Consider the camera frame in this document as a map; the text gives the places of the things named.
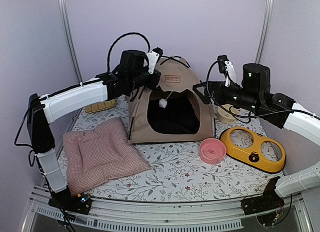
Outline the beige fabric pet tent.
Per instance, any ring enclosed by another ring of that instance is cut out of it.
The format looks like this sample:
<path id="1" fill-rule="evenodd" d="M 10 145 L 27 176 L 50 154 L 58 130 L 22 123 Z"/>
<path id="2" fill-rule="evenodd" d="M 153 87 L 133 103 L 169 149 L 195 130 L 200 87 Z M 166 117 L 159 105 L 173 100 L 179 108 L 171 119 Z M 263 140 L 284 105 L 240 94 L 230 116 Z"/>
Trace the beige fabric pet tent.
<path id="1" fill-rule="evenodd" d="M 213 136 L 213 107 L 193 91 L 200 83 L 183 57 L 162 57 L 156 89 L 144 89 L 133 122 L 130 144 L 202 141 Z M 159 100 L 166 99 L 166 108 Z"/>

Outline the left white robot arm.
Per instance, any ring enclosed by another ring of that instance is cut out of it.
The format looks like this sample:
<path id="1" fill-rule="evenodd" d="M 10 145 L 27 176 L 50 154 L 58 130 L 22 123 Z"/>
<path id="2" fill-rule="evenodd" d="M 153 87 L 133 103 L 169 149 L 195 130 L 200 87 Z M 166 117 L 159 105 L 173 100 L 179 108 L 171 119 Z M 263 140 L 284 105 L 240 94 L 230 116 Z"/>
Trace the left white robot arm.
<path id="1" fill-rule="evenodd" d="M 94 78 L 72 85 L 52 94 L 29 97 L 27 130 L 31 146 L 39 161 L 41 172 L 55 201 L 64 209 L 74 205 L 74 197 L 66 192 L 67 183 L 63 178 L 55 154 L 55 139 L 50 124 L 80 108 L 94 103 L 109 101 L 122 95 L 129 96 L 140 87 L 155 89 L 160 80 L 156 64 L 163 50 L 155 48 L 147 53 L 138 50 L 122 52 L 120 63 L 112 72 L 96 75 Z"/>

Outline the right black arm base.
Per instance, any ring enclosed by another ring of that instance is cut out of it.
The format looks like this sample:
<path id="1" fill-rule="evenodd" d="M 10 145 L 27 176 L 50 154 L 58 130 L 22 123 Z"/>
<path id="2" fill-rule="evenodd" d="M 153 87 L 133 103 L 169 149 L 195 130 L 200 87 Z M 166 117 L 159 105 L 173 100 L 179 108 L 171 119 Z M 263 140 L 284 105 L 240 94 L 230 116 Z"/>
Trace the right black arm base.
<path id="1" fill-rule="evenodd" d="M 277 223 L 280 213 L 285 204 L 284 199 L 279 197 L 275 192 L 276 182 L 279 176 L 272 178 L 266 185 L 263 193 L 259 196 L 248 195 L 241 201 L 241 207 L 245 215 L 265 212 L 272 209 L 279 209 L 279 212 L 259 215 L 258 222 L 266 227 L 273 226 Z"/>

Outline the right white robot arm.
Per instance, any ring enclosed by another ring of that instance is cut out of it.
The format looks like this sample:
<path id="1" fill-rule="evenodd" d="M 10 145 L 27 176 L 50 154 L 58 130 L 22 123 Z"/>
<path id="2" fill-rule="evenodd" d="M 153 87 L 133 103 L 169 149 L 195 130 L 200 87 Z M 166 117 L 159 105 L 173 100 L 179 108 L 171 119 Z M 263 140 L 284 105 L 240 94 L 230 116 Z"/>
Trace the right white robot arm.
<path id="1" fill-rule="evenodd" d="M 252 112 L 254 118 L 262 118 L 276 127 L 295 132 L 316 145 L 320 143 L 320 119 L 305 109 L 294 99 L 282 93 L 270 92 L 270 69 L 256 63 L 245 64 L 242 67 L 242 82 L 234 82 L 230 72 L 229 61 L 216 61 L 225 81 L 211 81 L 193 85 L 192 89 L 203 103 L 214 102 L 221 107 L 231 104 Z M 278 201 L 291 194 L 301 192 L 320 184 L 320 164 L 286 176 L 271 179 L 265 194 L 259 198 L 258 205 L 263 210 L 269 210 Z"/>

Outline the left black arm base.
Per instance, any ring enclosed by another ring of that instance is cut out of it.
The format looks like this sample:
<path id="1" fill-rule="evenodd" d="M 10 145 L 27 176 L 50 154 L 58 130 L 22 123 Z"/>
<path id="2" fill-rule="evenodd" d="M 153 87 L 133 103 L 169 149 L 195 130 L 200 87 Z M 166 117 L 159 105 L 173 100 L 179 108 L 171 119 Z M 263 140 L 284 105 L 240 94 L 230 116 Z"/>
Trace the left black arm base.
<path id="1" fill-rule="evenodd" d="M 75 221 L 76 216 L 69 214 L 68 211 L 88 215 L 92 206 L 91 198 L 82 203 L 77 198 L 77 195 L 71 195 L 68 187 L 66 187 L 66 189 L 64 189 L 63 191 L 54 192 L 48 183 L 47 186 L 50 192 L 48 205 L 57 208 L 62 213 L 62 224 L 69 231 L 75 231 L 72 226 L 72 222 Z"/>

